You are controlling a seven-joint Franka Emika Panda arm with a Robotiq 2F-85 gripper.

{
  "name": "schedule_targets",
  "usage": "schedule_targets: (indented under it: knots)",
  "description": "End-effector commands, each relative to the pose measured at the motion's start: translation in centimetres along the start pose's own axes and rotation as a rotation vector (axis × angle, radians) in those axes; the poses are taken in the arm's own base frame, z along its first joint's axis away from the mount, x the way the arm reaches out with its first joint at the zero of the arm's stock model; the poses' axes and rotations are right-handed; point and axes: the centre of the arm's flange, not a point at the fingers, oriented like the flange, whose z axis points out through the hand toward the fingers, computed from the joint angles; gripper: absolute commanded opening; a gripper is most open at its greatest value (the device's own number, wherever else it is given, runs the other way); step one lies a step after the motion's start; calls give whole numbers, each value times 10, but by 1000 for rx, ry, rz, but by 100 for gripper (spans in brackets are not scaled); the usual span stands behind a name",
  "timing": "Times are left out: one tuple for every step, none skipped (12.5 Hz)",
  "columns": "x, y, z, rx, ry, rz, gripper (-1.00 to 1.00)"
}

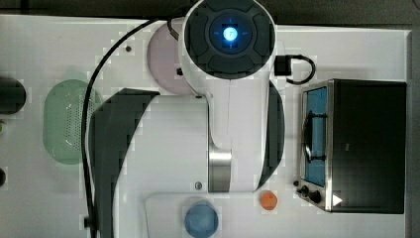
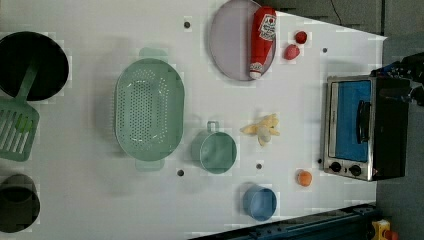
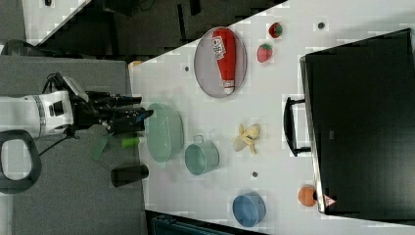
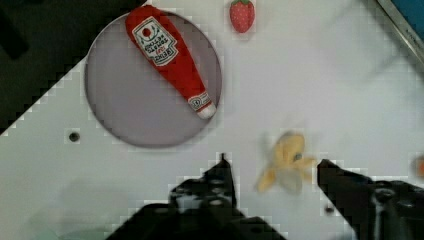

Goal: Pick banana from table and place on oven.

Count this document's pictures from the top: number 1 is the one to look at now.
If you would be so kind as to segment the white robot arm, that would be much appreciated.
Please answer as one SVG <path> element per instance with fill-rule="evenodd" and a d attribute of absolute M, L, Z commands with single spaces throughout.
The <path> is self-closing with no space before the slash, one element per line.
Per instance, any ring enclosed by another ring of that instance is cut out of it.
<path fill-rule="evenodd" d="M 187 91 L 124 88 L 93 114 L 100 238 L 256 238 L 284 147 L 275 25 L 257 0 L 199 0 L 178 55 Z"/>

